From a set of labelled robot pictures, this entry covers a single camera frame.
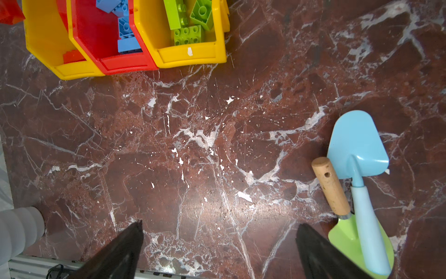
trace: blue building block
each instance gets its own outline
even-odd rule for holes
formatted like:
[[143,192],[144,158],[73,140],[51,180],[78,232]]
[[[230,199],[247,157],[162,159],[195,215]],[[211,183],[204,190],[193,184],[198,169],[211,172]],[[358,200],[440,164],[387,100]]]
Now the blue building block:
[[119,4],[112,12],[117,17],[128,16],[128,0],[121,0],[121,4]]
[[133,37],[133,31],[130,28],[130,24],[128,23],[129,17],[120,17],[118,18],[119,25],[119,37],[121,39]]
[[141,50],[141,46],[135,37],[118,40],[119,53],[129,53],[132,50]]
[[96,0],[96,8],[104,12],[113,11],[119,4],[121,4],[121,0]]

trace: yellow plastic bin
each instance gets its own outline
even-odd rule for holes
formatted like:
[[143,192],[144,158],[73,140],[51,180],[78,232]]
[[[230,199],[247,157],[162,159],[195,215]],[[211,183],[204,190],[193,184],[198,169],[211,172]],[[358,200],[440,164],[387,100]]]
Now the yellow plastic bin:
[[86,61],[63,63],[63,55],[77,48],[68,38],[56,0],[22,0],[22,9],[26,48],[56,76],[70,80],[104,75],[82,51]]
[[[185,0],[190,15],[195,0]],[[226,62],[224,32],[229,31],[226,0],[212,0],[214,27],[206,31],[205,42],[173,46],[163,0],[134,0],[135,26],[159,68]]]

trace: blue shovel blade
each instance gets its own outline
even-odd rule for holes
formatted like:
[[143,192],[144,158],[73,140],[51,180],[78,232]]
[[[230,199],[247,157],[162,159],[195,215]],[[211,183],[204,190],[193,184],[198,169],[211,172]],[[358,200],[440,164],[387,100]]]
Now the blue shovel blade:
[[356,159],[361,176],[382,174],[389,165],[372,117],[361,110],[347,112],[336,121],[327,157],[340,179],[354,176],[354,170],[348,167],[352,157]]

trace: toy shovel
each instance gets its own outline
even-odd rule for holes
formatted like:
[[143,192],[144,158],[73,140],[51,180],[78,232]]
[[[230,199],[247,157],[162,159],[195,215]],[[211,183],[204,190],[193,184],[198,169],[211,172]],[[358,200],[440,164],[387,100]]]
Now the toy shovel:
[[342,115],[334,126],[327,157],[340,179],[352,178],[351,194],[365,267],[378,275],[389,275],[392,265],[363,181],[363,176],[383,173],[389,161],[372,117],[360,110]]
[[[321,184],[328,204],[339,218],[336,226],[328,233],[330,242],[371,277],[375,279],[387,278],[388,275],[378,275],[366,268],[359,242],[358,230],[356,229],[356,217],[350,211],[350,205],[348,204],[330,159],[327,157],[319,157],[313,160],[311,166]],[[392,243],[381,227],[381,224],[379,224],[379,227],[381,236],[384,239],[388,261],[390,266],[393,267],[394,256]]]

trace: blue toy shovel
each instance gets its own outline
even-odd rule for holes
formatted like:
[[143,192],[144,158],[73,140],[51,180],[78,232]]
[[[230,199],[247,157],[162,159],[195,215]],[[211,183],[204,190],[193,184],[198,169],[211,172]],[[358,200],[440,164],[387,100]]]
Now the blue toy shovel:
[[363,176],[383,173],[389,164],[372,117],[360,110],[342,115],[334,126],[327,157],[340,179],[352,178],[356,227],[366,268],[379,275],[389,275],[392,269],[380,224],[363,181]]

